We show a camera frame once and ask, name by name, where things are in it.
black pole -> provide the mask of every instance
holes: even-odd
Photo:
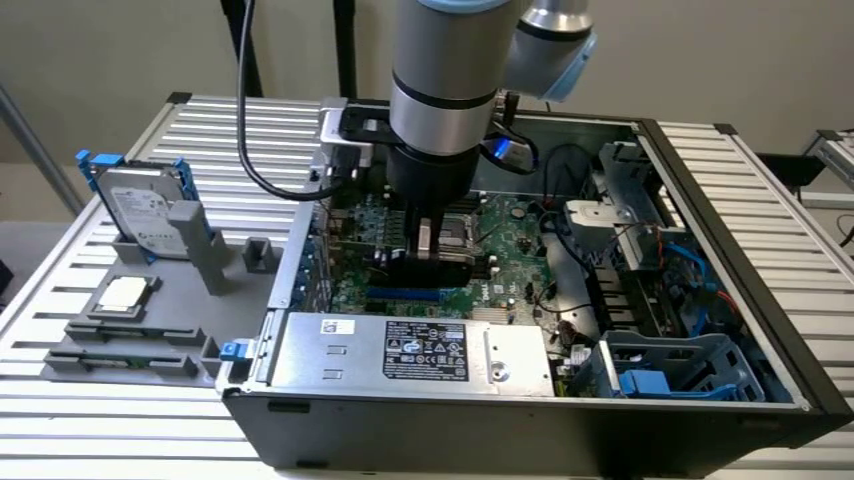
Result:
[[[243,30],[243,15],[245,14],[245,2],[243,0],[219,0],[223,7],[223,14],[228,21],[228,31],[231,32],[231,43],[235,46],[235,56],[240,53],[240,31]],[[255,59],[255,45],[252,36],[248,37],[245,46],[245,96],[263,97],[261,76],[257,73],[257,60]]]
[[[356,1],[335,0],[335,55],[337,90],[341,97],[357,98],[356,88]]]

aluminum workbench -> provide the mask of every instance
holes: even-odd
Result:
[[[248,103],[249,153],[259,172],[283,188],[299,188],[307,175],[311,153],[317,147],[313,139],[317,110],[319,104],[309,102]],[[184,157],[192,166],[209,221],[223,229],[227,241],[241,243],[248,236],[260,235],[281,244],[287,242],[295,204],[265,195],[245,178],[235,151],[233,124],[233,100],[193,96],[185,104],[167,104],[127,156],[149,160]],[[710,126],[662,126],[674,146],[686,152],[702,142],[720,141],[715,144],[719,148],[703,150],[706,158],[686,158],[700,185],[703,175],[710,181],[716,178],[707,175],[711,172],[704,172],[704,168],[719,173],[719,165],[710,162],[724,162],[728,169],[746,168],[740,162],[747,160],[738,153],[738,145],[718,139]],[[726,187],[715,186],[714,182],[703,187],[715,192],[720,208],[735,208],[738,203],[743,207],[744,200],[736,198],[739,189],[726,192]],[[752,190],[752,194],[764,195],[759,190]],[[779,199],[778,193],[768,191],[767,198]],[[767,201],[763,205],[776,212],[770,217],[778,219],[767,223],[764,234],[784,236],[794,234],[796,228],[808,228],[800,222],[795,225],[784,221],[782,206],[778,209]],[[755,216],[760,218],[764,213],[756,211]],[[93,200],[0,316],[0,477],[361,478],[359,473],[273,472],[257,460],[213,389],[49,383],[39,379],[45,352],[63,339],[68,319],[80,312],[115,261],[108,246],[115,233],[104,208]],[[736,239],[740,237],[739,244],[743,241],[751,262],[770,261],[750,255],[751,241],[756,240],[751,235],[735,231],[734,235]],[[815,250],[802,237],[794,240],[803,247],[800,255]],[[786,301],[778,297],[780,304],[786,310],[794,309],[792,323],[854,406],[850,285],[844,286],[843,273],[831,271],[815,273],[820,278],[804,282],[798,259],[790,261],[792,270],[779,274],[780,278],[766,279],[768,287],[774,290],[774,285],[784,285],[790,292]],[[824,293],[810,292],[814,285],[807,284],[814,282],[824,282]],[[796,315],[796,305],[812,298],[824,302],[815,307],[819,310],[835,309],[832,317]],[[843,428],[798,450],[758,451],[711,478],[854,478],[850,429]]]

robotic arm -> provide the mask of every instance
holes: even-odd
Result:
[[[568,95],[595,47],[587,0],[399,2],[387,178],[407,200],[409,247],[471,187],[499,88],[547,101]]]

gray parts tray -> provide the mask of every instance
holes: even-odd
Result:
[[[273,249],[275,258],[281,251]],[[116,263],[65,338],[45,357],[41,378],[52,381],[209,387],[219,371],[219,348],[257,333],[273,275],[249,273],[240,247],[228,247],[224,293],[208,293],[199,271],[184,260],[151,265]],[[143,315],[92,315],[119,277],[156,279]]]

slotted aluminum table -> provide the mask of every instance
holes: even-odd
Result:
[[[255,165],[288,189],[300,188],[317,147],[317,111],[316,103],[276,100],[252,100],[247,108]],[[233,124],[231,99],[193,96],[185,104],[167,104],[128,157],[184,157],[208,218],[225,239],[241,243],[245,237],[263,235],[281,244],[295,204],[265,195],[244,176]],[[814,230],[808,216],[795,215],[799,205],[786,201],[738,137],[720,135],[710,125],[663,123],[662,127],[854,404],[852,279],[826,251],[826,235]],[[273,472],[257,460],[212,389],[39,380],[47,349],[61,340],[68,319],[115,261],[108,246],[115,233],[95,200],[0,316],[0,477],[364,478],[359,473]],[[779,261],[791,269],[763,268],[766,262]],[[692,441],[702,441],[702,436]],[[854,478],[854,432],[843,428],[799,450],[758,451],[710,478]]]

